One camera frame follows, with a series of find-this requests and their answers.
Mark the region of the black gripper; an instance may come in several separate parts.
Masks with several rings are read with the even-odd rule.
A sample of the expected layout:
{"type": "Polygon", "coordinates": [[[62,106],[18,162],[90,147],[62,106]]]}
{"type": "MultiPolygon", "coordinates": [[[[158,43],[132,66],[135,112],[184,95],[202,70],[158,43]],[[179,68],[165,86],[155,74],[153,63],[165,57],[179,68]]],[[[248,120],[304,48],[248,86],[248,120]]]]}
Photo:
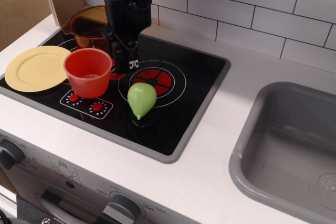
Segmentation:
{"type": "Polygon", "coordinates": [[[151,26],[152,0],[104,0],[108,25],[104,32],[110,43],[117,74],[139,68],[138,37],[151,26]]]}

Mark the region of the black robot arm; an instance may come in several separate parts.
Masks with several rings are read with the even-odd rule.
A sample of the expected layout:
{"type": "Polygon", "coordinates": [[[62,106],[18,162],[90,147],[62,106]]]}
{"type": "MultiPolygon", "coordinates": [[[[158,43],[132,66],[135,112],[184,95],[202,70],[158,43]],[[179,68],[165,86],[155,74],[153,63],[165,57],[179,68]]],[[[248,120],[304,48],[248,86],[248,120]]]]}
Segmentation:
{"type": "Polygon", "coordinates": [[[104,0],[107,25],[102,34],[109,41],[117,74],[139,67],[138,38],[152,25],[151,5],[152,0],[104,0]]]}

